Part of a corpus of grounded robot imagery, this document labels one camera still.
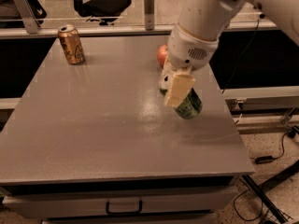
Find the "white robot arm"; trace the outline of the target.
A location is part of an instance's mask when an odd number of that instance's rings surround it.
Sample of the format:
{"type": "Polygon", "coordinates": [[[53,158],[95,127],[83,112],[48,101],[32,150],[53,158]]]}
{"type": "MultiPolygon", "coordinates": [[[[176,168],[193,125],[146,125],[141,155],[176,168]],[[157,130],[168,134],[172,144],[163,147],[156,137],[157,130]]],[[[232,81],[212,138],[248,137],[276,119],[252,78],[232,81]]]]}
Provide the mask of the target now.
{"type": "Polygon", "coordinates": [[[194,86],[193,70],[206,66],[224,28],[245,3],[252,4],[299,44],[299,0],[186,0],[167,43],[161,87],[164,104],[179,107],[194,86]]]}

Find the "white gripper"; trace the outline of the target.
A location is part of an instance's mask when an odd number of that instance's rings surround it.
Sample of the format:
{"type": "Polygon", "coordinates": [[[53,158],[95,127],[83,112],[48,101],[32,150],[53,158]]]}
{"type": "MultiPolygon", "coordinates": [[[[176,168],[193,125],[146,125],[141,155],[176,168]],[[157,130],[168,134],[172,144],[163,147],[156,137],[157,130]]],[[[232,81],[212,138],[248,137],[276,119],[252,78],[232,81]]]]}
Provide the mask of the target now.
{"type": "Polygon", "coordinates": [[[190,73],[176,69],[189,66],[201,69],[209,63],[218,45],[218,39],[203,40],[187,33],[178,24],[174,27],[167,43],[168,59],[164,61],[158,82],[160,92],[166,92],[166,106],[178,107],[195,83],[195,78],[190,73]]]}

